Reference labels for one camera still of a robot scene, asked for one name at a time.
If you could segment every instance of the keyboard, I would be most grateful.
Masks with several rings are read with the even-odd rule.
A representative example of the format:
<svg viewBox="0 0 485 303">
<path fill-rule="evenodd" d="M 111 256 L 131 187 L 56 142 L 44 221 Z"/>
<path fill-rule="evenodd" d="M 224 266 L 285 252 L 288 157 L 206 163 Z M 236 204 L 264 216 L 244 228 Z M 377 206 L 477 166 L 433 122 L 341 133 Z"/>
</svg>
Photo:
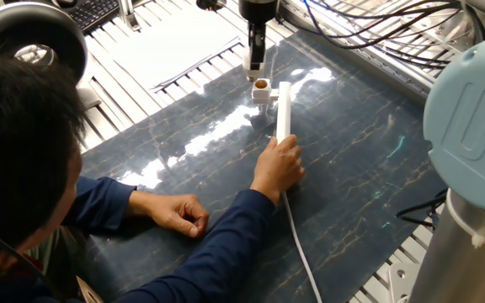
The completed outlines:
<svg viewBox="0 0 485 303">
<path fill-rule="evenodd" d="M 118 11 L 117 0 L 87 0 L 78 4 L 68 14 L 85 34 L 109 21 Z"/>
</svg>

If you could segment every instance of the hand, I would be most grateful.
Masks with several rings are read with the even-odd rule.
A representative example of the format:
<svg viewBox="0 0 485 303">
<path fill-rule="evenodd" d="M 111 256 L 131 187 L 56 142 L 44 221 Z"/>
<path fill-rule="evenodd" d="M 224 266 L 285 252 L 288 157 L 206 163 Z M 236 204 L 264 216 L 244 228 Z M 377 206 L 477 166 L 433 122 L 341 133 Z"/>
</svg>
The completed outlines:
<svg viewBox="0 0 485 303">
<path fill-rule="evenodd" d="M 209 220 L 209 213 L 194 194 L 166 196 L 134 191 L 129 198 L 126 214 L 148 215 L 160 227 L 193 238 L 205 233 Z"/>
<path fill-rule="evenodd" d="M 300 155 L 301 147 L 296 144 L 295 135 L 288 136 L 280 144 L 272 137 L 259 156 L 250 189 L 266 195 L 277 205 L 280 194 L 304 177 Z"/>
</svg>

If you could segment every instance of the man's right hand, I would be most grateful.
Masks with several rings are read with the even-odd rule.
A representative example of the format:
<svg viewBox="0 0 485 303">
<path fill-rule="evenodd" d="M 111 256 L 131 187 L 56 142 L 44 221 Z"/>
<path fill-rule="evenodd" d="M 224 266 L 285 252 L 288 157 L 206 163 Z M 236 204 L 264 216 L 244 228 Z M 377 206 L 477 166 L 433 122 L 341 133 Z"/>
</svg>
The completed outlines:
<svg viewBox="0 0 485 303">
<path fill-rule="evenodd" d="M 280 144 L 272 137 L 259 156 L 250 189 L 266 195 L 277 205 L 280 194 L 304 177 L 300 155 L 301 147 L 296 144 L 295 135 L 288 136 Z"/>
</svg>

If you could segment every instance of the robot end effector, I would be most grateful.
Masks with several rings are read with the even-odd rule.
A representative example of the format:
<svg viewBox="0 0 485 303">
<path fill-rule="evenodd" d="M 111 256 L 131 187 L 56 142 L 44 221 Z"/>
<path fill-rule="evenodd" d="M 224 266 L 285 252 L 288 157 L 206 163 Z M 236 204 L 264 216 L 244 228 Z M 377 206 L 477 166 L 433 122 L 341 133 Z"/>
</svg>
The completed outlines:
<svg viewBox="0 0 485 303">
<path fill-rule="evenodd" d="M 240 0 L 239 13 L 248 21 L 248 49 L 242 67 L 250 82 L 261 75 L 265 59 L 266 23 L 274 18 L 279 0 Z"/>
</svg>

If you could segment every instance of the dark marble tabletop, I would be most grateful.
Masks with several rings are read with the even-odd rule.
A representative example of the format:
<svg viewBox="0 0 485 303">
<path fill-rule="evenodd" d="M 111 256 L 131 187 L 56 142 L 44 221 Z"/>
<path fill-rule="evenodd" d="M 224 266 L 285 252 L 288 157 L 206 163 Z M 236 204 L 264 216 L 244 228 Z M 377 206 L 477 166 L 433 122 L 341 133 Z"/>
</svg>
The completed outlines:
<svg viewBox="0 0 485 303">
<path fill-rule="evenodd" d="M 444 184 L 422 134 L 423 110 L 298 33 L 267 53 L 273 88 L 293 83 L 292 133 L 306 176 L 289 192 L 296 228 L 325 302 L 345 302 L 414 225 L 394 214 Z M 274 132 L 274 104 L 259 107 L 241 67 L 132 126 L 83 156 L 83 175 L 110 176 L 157 194 L 197 194 L 210 226 L 247 189 Z M 169 274 L 197 242 L 149 222 L 90 236 L 82 275 L 105 300 Z M 238 302 L 312 302 L 285 209 Z"/>
</svg>

